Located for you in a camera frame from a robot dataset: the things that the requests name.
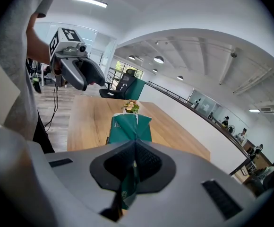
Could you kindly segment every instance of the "black pants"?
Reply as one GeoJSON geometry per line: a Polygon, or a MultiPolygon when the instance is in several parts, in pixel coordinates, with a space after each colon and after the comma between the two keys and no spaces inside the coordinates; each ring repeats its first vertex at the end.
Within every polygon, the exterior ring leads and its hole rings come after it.
{"type": "Polygon", "coordinates": [[[46,153],[54,153],[53,147],[49,140],[48,134],[44,129],[43,122],[38,114],[38,122],[34,132],[33,141],[40,144],[44,154],[46,153]]]}

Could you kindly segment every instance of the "railing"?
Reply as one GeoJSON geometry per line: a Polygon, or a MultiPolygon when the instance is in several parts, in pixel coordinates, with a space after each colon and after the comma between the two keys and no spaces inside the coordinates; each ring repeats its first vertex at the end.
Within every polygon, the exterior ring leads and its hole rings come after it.
{"type": "Polygon", "coordinates": [[[120,77],[117,76],[116,73],[120,73],[122,75],[124,72],[122,72],[121,70],[117,70],[115,68],[110,67],[109,71],[108,71],[107,79],[106,79],[107,82],[111,83],[110,89],[113,89],[113,90],[116,90],[118,82],[121,78],[121,76],[120,77]]]}
{"type": "Polygon", "coordinates": [[[186,108],[188,108],[189,110],[193,111],[195,114],[197,114],[198,116],[200,116],[202,119],[204,119],[206,122],[208,122],[210,125],[212,125],[214,128],[216,128],[222,135],[224,135],[236,148],[238,148],[238,150],[246,157],[246,160],[240,165],[238,166],[235,170],[233,170],[230,175],[235,174],[237,171],[239,171],[243,166],[245,166],[246,164],[248,164],[250,162],[248,153],[245,151],[245,149],[238,143],[238,141],[226,130],[224,130],[224,128],[222,126],[217,125],[216,123],[213,123],[210,119],[206,118],[205,116],[203,116],[201,113],[199,113],[197,110],[193,109],[190,104],[185,103],[184,101],[180,100],[177,94],[174,94],[176,96],[173,96],[173,94],[168,93],[169,90],[160,87],[153,83],[153,82],[148,82],[146,83],[148,86],[155,88],[156,90],[158,90],[159,92],[169,96],[170,98],[174,99],[175,101],[177,101],[178,103],[182,104],[183,106],[185,106],[186,108]]]}
{"type": "Polygon", "coordinates": [[[179,96],[179,95],[177,95],[177,94],[171,92],[170,90],[168,90],[168,89],[166,89],[166,88],[164,88],[164,87],[161,87],[161,86],[159,86],[159,85],[157,85],[157,84],[155,84],[155,83],[153,83],[153,82],[151,82],[151,81],[149,81],[148,84],[150,84],[151,86],[154,86],[154,87],[156,87],[156,88],[158,88],[158,89],[160,89],[160,90],[166,92],[167,94],[171,95],[172,97],[175,97],[175,98],[179,99],[180,101],[182,101],[183,103],[185,103],[185,104],[187,104],[187,105],[189,105],[189,106],[192,106],[192,105],[193,105],[193,104],[192,104],[191,102],[189,102],[188,100],[186,100],[186,99],[184,99],[183,97],[181,97],[181,96],[179,96]]]}

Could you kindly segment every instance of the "window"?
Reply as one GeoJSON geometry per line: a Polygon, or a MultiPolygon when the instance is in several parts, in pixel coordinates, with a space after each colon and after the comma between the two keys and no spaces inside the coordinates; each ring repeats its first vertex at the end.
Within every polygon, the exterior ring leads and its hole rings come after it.
{"type": "MultiPolygon", "coordinates": [[[[135,77],[138,78],[138,79],[141,79],[142,78],[142,75],[143,75],[143,71],[133,67],[133,66],[130,66],[126,63],[123,63],[121,61],[117,61],[116,63],[116,70],[120,70],[122,72],[126,72],[127,69],[133,69],[133,70],[136,70],[137,72],[135,73],[135,77]]],[[[116,86],[118,85],[118,82],[121,78],[122,74],[120,72],[116,72],[115,73],[115,78],[112,82],[112,89],[115,90],[116,86]]]]}

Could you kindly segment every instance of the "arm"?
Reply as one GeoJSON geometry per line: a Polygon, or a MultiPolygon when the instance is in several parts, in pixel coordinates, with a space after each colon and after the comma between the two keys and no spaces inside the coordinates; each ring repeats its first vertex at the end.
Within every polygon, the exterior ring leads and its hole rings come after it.
{"type": "Polygon", "coordinates": [[[26,35],[27,35],[27,57],[45,63],[47,65],[50,64],[50,55],[49,55],[49,46],[41,41],[35,31],[34,31],[34,23],[37,19],[38,14],[34,13],[29,20],[29,24],[27,27],[26,35]]]}

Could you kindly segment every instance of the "black gaming chair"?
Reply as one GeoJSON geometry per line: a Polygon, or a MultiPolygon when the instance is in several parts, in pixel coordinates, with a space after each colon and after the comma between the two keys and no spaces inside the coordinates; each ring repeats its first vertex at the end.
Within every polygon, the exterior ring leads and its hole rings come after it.
{"type": "Polygon", "coordinates": [[[126,94],[130,92],[130,89],[132,89],[131,86],[136,80],[136,77],[134,76],[135,72],[136,71],[133,69],[127,69],[126,73],[124,73],[119,80],[116,90],[111,90],[111,83],[105,82],[108,84],[108,89],[100,89],[100,96],[105,98],[125,99],[126,94]]]}

